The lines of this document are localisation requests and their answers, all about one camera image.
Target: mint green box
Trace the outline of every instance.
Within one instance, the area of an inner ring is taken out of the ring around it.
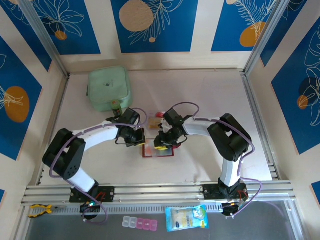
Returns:
[[[92,71],[88,80],[88,97],[99,112],[112,110],[112,100],[119,100],[121,108],[129,107],[133,99],[127,70],[113,66]]]

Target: white wall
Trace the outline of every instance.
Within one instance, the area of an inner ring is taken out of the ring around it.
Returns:
[[[0,154],[0,189],[6,192],[0,208],[0,239],[7,240],[16,221],[26,186],[32,179],[35,167],[42,160],[47,142],[45,134],[63,76],[54,64],[49,72],[45,70],[1,7],[0,36],[42,86],[17,161]]]
[[[320,205],[311,184],[320,181],[320,145],[298,154],[271,82],[319,17],[319,0],[308,0],[266,68],[259,61],[249,76],[280,174],[292,182],[302,219],[315,240],[320,239]]]
[[[122,54],[110,0],[85,0],[101,54],[63,55],[71,72],[123,65],[129,70],[244,68],[251,51],[211,52],[225,0],[198,0],[191,52]]]

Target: small box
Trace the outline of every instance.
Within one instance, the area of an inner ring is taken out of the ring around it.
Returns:
[[[150,231],[157,231],[158,228],[158,221],[157,220],[151,220],[150,222]]]
[[[150,230],[150,223],[151,223],[151,220],[150,219],[143,219],[143,230]]]
[[[137,218],[136,217],[130,217],[130,221],[129,221],[129,227],[131,229],[135,229],[137,227]]]
[[[124,216],[122,220],[122,227],[128,228],[129,227],[129,221],[130,217],[129,216]]]
[[[136,228],[137,229],[143,229],[144,228],[144,219],[138,218],[136,221]]]
[[[89,74],[87,95],[95,110],[112,110],[112,101],[118,100],[121,108],[132,104],[132,92],[127,70],[122,66],[107,67]]]

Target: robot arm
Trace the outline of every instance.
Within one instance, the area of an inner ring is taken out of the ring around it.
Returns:
[[[240,186],[238,168],[241,156],[248,151],[249,143],[234,129],[240,131],[250,141],[251,137],[231,114],[223,115],[219,120],[205,118],[182,117],[174,109],[163,115],[161,123],[163,131],[154,140],[156,149],[164,150],[179,147],[179,138],[188,135],[211,137],[219,153],[223,157],[222,173],[218,179],[218,193],[215,199],[231,199],[237,196]]]
[[[81,162],[84,152],[95,145],[109,140],[118,140],[123,138],[127,147],[142,145],[146,142],[143,128],[132,128],[130,126],[121,126],[116,124],[133,125],[140,115],[134,110],[128,108],[119,118],[112,117],[103,123],[83,130],[69,131],[61,129],[54,137],[52,143],[43,156],[43,163],[51,167],[60,149],[68,140],[74,138],[79,133],[86,133],[73,139],[58,158],[53,170],[68,183],[79,188],[85,193],[89,193],[98,183],[89,176],[82,168]],[[101,125],[112,125],[101,128]]]

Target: blue packaging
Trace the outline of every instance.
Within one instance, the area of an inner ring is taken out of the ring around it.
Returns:
[[[194,207],[167,207],[165,209],[166,230],[174,232],[193,228],[209,228],[205,205]]]

